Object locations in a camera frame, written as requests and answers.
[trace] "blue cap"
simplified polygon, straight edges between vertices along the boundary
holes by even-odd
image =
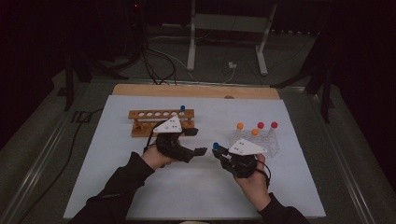
[[[218,149],[219,148],[219,143],[214,143],[213,144],[213,149]]]

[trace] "white paper sheet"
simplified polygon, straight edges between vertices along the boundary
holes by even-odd
[[[180,137],[184,147],[207,147],[203,157],[190,163],[174,162],[150,176],[134,196],[127,219],[238,219],[258,217],[232,175],[213,157],[212,145],[230,146],[237,122],[265,130],[276,121],[280,150],[266,163],[271,169],[269,188],[278,200],[294,206],[306,217],[324,217],[325,212],[309,172],[288,111],[282,100],[212,99],[183,97],[109,96],[92,144],[64,213],[73,217],[91,196],[99,193],[114,171],[127,163],[131,151],[141,154],[147,138],[132,138],[130,110],[195,110],[194,137]]]

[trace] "black sleeve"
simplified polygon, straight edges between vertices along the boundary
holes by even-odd
[[[107,181],[105,188],[70,220],[70,224],[124,223],[134,193],[154,170],[133,152],[128,163]]]
[[[295,207],[283,206],[270,193],[271,202],[259,213],[266,224],[309,224],[308,220]]]

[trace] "wooden test tube rack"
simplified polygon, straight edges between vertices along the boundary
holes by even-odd
[[[179,109],[169,110],[130,110],[128,119],[134,120],[132,127],[132,137],[149,137],[152,128],[160,121],[167,120],[178,115],[181,127],[194,127],[194,110],[186,109],[183,112]]]

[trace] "dark background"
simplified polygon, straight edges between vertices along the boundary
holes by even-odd
[[[140,2],[139,10],[150,25],[190,22],[190,1]],[[263,1],[244,1],[250,7],[241,6],[237,12],[232,11],[235,7],[227,8],[228,3],[235,4],[232,0],[197,2],[201,2],[197,10],[203,12],[213,12],[219,4],[225,14],[261,15],[269,10]],[[117,15],[125,16],[125,6],[131,11],[133,5],[134,1],[121,0],[1,2],[0,148],[53,89],[51,78],[64,70],[65,49],[72,46],[93,58],[110,61],[120,54],[117,37],[104,30],[113,29],[112,34],[130,32],[120,27]],[[332,83],[340,88],[394,189],[395,9],[390,0],[283,0],[279,1],[272,27],[277,34],[293,31],[318,35],[303,70],[323,63],[336,48]],[[131,22],[140,20],[131,17]],[[136,35],[144,34],[131,34],[137,41]],[[82,79],[89,81],[90,74]]]

